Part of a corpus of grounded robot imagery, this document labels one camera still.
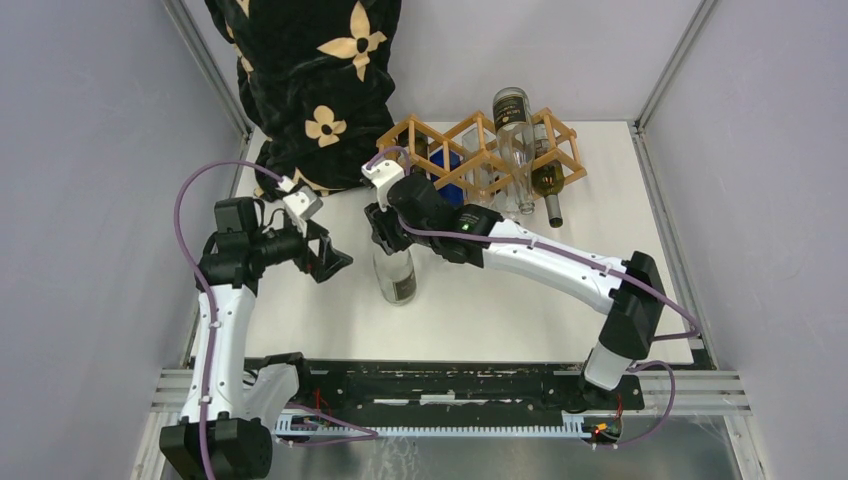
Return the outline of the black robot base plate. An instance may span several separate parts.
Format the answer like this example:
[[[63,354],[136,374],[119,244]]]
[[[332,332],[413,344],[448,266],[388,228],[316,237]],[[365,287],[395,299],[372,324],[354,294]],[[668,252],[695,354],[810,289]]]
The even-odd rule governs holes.
[[[645,406],[641,384],[624,376],[611,392],[590,385],[576,364],[307,359],[288,353],[244,360],[237,371],[295,365],[294,403],[356,426],[553,426],[563,414],[617,414]]]

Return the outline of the clear bottle with black label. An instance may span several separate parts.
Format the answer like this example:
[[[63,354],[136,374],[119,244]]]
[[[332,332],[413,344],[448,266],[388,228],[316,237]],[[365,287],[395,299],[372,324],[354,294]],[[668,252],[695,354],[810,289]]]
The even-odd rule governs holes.
[[[532,214],[535,137],[529,99],[523,89],[506,87],[495,94],[492,109],[499,155],[513,178],[518,210],[523,215]]]

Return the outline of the clear bottle with dark label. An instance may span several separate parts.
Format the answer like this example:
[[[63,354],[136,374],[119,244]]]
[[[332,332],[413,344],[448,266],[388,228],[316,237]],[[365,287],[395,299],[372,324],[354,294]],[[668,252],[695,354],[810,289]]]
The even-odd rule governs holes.
[[[372,246],[372,262],[383,298],[392,305],[409,303],[417,291],[417,279],[409,250],[387,254],[383,248]]]

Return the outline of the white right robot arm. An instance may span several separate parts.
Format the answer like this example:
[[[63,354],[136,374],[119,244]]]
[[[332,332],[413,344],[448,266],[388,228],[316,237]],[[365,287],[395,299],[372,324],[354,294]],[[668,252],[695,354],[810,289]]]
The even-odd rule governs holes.
[[[513,273],[568,294],[605,315],[577,382],[580,400],[602,408],[622,377],[647,358],[666,296],[654,259],[601,256],[537,235],[494,210],[454,207],[420,174],[394,162],[365,167],[376,190],[365,209],[373,241],[394,254],[417,244],[459,265]]]

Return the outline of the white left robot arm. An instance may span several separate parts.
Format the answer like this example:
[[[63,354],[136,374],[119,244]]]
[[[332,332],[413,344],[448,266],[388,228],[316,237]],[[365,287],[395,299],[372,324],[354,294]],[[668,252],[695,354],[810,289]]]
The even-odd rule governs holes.
[[[262,223],[261,201],[238,197],[214,206],[216,231],[194,263],[201,346],[187,400],[159,447],[183,479],[262,479],[271,468],[273,418],[248,411],[243,388],[247,327],[267,268],[286,262],[317,283],[349,266],[328,231],[313,221],[321,199],[283,199],[283,225]]]

